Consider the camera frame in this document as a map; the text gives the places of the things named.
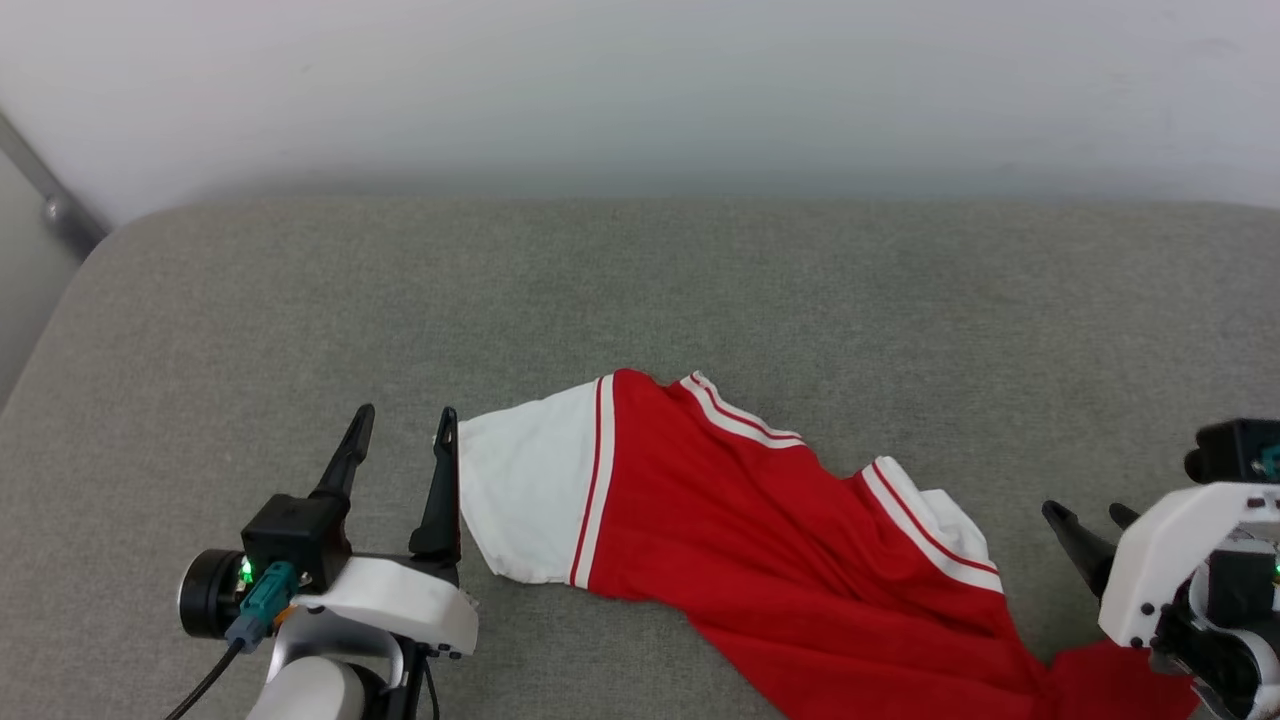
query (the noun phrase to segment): gray fabric surface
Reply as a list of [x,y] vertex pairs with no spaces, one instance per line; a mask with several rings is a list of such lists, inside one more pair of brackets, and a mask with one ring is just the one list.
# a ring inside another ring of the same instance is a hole
[[[837,473],[892,454],[984,529],[1033,651],[1097,639],[1039,516],[1184,486],[1199,425],[1275,415],[1280,214],[1220,205],[289,200],[88,260],[0,416],[6,717],[160,717],[221,652],[174,589],[378,406],[347,523],[403,548],[442,405],[701,369]],[[772,717],[664,607],[492,577],[445,717]],[[241,716],[268,652],[192,717]]]

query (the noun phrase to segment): jersey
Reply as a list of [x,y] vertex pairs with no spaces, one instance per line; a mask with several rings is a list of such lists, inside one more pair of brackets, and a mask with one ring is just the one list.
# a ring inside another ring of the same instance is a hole
[[[467,420],[458,445],[462,512],[494,573],[673,606],[790,717],[1194,707],[1185,679],[1106,648],[1061,687],[1019,641],[986,538],[945,491],[918,489],[892,457],[838,478],[700,373],[663,387],[618,370]],[[1097,698],[1091,673],[1133,682]],[[1075,691],[1089,698],[1064,700]]]

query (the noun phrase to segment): black cable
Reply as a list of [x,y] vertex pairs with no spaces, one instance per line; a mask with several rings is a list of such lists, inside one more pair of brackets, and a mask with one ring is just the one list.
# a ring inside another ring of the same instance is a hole
[[[179,717],[186,715],[187,711],[191,710],[191,706],[196,705],[196,701],[198,701],[200,697],[205,694],[205,691],[207,691],[215,682],[218,682],[218,678],[220,678],[221,674],[227,670],[227,667],[232,664],[232,660],[236,660],[236,656],[239,655],[242,647],[244,647],[243,639],[236,638],[234,641],[232,641],[232,644],[227,647],[227,652],[223,653],[223,659],[218,661],[218,665],[214,665],[214,669],[210,670],[207,675],[205,675],[205,679],[201,680],[198,685],[196,685],[196,689],[191,691],[191,694],[188,694],[186,700],[178,703],[178,707],[173,708],[173,712],[165,716],[164,720],[178,720]],[[429,674],[426,678],[428,682],[430,682],[431,675]],[[431,700],[433,701],[435,700],[434,689],[431,691]]]
[[440,701],[435,697],[435,680],[431,679],[431,664],[422,661],[422,674],[426,675],[426,694],[431,696],[431,720],[440,720]]

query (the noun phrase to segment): red fabric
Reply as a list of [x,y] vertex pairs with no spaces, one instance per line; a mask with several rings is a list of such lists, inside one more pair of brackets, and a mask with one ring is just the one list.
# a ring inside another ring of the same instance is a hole
[[1183,720],[1194,707],[1185,679],[1129,650],[1046,671],[1004,596],[940,570],[861,474],[726,432],[678,383],[622,370],[613,397],[589,589],[684,611],[787,716]]

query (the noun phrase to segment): teal cable plug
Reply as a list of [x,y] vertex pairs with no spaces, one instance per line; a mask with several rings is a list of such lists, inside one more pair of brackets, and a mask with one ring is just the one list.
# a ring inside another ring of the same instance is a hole
[[227,628],[227,644],[241,641],[241,652],[246,655],[257,650],[262,638],[271,632],[275,616],[284,612],[296,594],[298,571],[289,562],[273,562],[241,602],[239,618]]

